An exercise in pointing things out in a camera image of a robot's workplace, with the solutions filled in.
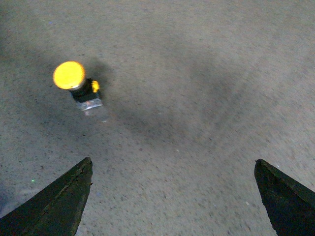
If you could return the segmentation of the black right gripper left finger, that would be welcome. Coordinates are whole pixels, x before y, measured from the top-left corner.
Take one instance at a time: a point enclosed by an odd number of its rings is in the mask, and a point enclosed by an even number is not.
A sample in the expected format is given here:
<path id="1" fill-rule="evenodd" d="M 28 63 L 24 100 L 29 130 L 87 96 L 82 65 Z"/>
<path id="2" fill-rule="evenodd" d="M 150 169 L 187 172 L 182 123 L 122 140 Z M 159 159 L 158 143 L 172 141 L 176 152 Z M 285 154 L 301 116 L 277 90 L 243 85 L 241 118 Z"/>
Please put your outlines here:
<path id="1" fill-rule="evenodd" d="M 73 236 L 92 185 L 93 163 L 84 158 L 24 204 L 0 219 L 2 236 Z"/>

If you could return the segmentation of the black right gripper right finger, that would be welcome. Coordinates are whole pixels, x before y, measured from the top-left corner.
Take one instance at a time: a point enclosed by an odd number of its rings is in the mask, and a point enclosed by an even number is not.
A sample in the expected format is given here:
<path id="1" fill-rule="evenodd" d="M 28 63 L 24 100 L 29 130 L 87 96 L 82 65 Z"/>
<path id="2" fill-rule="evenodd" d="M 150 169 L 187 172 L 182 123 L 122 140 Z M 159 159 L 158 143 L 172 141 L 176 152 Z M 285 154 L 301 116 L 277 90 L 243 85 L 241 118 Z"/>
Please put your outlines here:
<path id="1" fill-rule="evenodd" d="M 279 236 L 315 234 L 315 193 L 263 159 L 254 177 L 273 229 Z"/>

